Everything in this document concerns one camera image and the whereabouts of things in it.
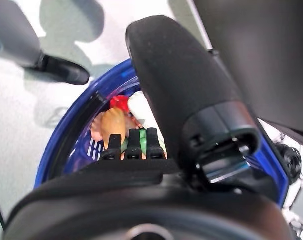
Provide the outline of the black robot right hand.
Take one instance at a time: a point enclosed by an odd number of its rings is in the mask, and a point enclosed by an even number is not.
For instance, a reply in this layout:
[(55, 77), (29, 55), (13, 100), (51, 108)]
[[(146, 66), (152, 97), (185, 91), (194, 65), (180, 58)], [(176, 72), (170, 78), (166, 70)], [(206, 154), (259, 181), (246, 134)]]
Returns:
[(291, 240), (278, 190), (259, 170), (212, 183), (205, 167), (244, 160), (261, 134), (235, 82), (180, 24), (130, 24), (127, 49), (158, 126), (147, 158), (134, 129), (125, 158), (114, 135), (102, 158), (50, 180), (12, 211), (5, 240)]

